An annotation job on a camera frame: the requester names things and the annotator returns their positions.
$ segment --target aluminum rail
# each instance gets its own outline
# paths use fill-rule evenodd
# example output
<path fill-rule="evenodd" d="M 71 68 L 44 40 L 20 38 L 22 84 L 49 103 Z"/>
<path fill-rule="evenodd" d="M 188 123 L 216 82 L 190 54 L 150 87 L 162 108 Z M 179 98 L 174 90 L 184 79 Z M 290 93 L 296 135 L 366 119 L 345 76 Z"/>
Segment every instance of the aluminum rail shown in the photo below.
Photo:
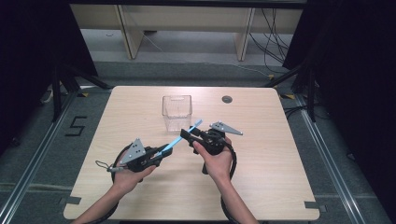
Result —
<path fill-rule="evenodd" d="M 77 95 L 77 92 L 70 92 L 67 95 L 66 99 L 64 100 L 64 110 L 60 114 L 59 118 L 57 118 L 49 126 L 49 130 L 41 141 L 37 151 L 35 152 L 35 155 L 30 160 L 23 175 L 21 176 L 15 188 L 12 190 L 7 201 L 3 204 L 0 213 L 0 220 L 3 224 L 9 223 L 13 218 L 15 212 L 18 209 L 18 206 L 23 199 L 23 196 L 26 193 L 26 190 L 29 189 L 30 183 L 35 177 L 35 174 L 37 173 L 41 162 L 44 160 L 50 148 L 50 145 L 56 136 L 56 133 L 59 131 L 59 128 L 64 121 L 64 117 L 67 113 L 68 108 L 70 107 L 74 99 L 76 99 Z"/>
<path fill-rule="evenodd" d="M 296 102 L 298 106 L 305 105 L 305 101 L 302 95 L 296 94 Z M 305 110 L 302 110 L 302 115 L 305 121 L 306 126 L 308 127 L 309 132 L 312 135 L 312 138 L 315 141 L 315 144 L 318 148 L 318 152 L 323 159 L 323 162 L 329 172 L 330 178 L 334 183 L 335 189 L 340 196 L 342 203 L 346 209 L 347 214 L 353 224 L 364 224 L 366 223 L 361 210 L 359 209 L 358 204 L 356 203 L 355 198 L 353 197 L 351 191 L 349 190 L 347 183 L 345 182 L 343 176 L 341 175 L 340 170 L 335 163 L 332 153 L 327 148 L 325 141 L 323 140 L 320 131 L 318 130 L 318 126 L 315 122 L 312 122 L 311 118 L 309 118 L 308 113 Z"/>

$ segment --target person's left hand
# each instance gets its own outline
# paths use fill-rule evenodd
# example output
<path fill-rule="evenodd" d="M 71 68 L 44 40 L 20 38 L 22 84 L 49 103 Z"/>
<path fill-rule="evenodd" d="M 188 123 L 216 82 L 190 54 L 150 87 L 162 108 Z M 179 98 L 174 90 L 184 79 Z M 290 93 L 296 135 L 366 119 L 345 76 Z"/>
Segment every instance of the person's left hand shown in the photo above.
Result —
<path fill-rule="evenodd" d="M 117 188 L 123 194 L 129 193 L 131 190 L 134 189 L 134 187 L 136 187 L 137 183 L 141 179 L 150 175 L 155 168 L 156 166 L 152 165 L 146 168 L 144 171 L 137 173 L 127 169 L 116 172 L 113 187 Z"/>

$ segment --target person's right hand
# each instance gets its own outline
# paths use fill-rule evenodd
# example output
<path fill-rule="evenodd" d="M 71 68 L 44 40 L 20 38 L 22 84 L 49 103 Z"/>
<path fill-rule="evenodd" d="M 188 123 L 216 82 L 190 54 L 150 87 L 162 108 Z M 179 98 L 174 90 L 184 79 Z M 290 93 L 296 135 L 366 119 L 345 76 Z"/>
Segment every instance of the person's right hand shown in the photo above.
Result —
<path fill-rule="evenodd" d="M 226 142 L 231 144 L 231 140 L 228 137 L 226 137 Z M 212 156 L 198 142 L 193 142 L 192 144 L 204 159 L 206 170 L 215 182 L 220 180 L 230 181 L 230 167 L 233 160 L 230 149 L 225 147 L 220 154 Z"/>

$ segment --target hand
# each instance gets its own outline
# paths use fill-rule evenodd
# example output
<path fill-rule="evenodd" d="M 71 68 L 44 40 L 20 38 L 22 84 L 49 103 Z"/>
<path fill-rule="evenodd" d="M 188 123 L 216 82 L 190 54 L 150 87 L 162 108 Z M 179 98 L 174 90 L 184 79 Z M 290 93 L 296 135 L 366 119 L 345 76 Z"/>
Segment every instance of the hand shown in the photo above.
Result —
<path fill-rule="evenodd" d="M 228 137 L 225 140 L 228 144 L 231 144 L 231 140 Z M 215 182 L 220 180 L 230 181 L 230 167 L 233 160 L 230 149 L 225 147 L 220 154 L 212 156 L 198 142 L 193 142 L 192 144 L 204 159 L 206 170 Z"/>
<path fill-rule="evenodd" d="M 145 169 L 144 171 L 137 173 L 127 169 L 120 172 L 116 172 L 113 187 L 116 188 L 122 194 L 129 193 L 134 189 L 134 187 L 136 187 L 137 183 L 141 179 L 150 175 L 155 168 L 156 166 L 152 165 L 147 169 Z"/>

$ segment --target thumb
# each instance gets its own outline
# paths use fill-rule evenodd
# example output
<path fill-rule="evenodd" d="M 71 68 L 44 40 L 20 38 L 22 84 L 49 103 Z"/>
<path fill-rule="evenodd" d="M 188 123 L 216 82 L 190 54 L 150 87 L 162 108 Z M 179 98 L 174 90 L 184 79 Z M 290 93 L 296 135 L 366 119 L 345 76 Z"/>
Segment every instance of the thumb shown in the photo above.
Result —
<path fill-rule="evenodd" d="M 155 165 L 152 165 L 152 166 L 146 168 L 145 170 L 142 171 L 142 175 L 143 175 L 143 176 L 148 176 L 148 175 L 150 175 L 150 174 L 155 170 L 155 168 L 156 168 Z"/>
<path fill-rule="evenodd" d="M 195 150 L 202 156 L 202 158 L 205 159 L 209 156 L 209 153 L 206 151 L 206 149 L 199 143 L 199 142 L 192 142 L 192 145 L 194 146 Z"/>

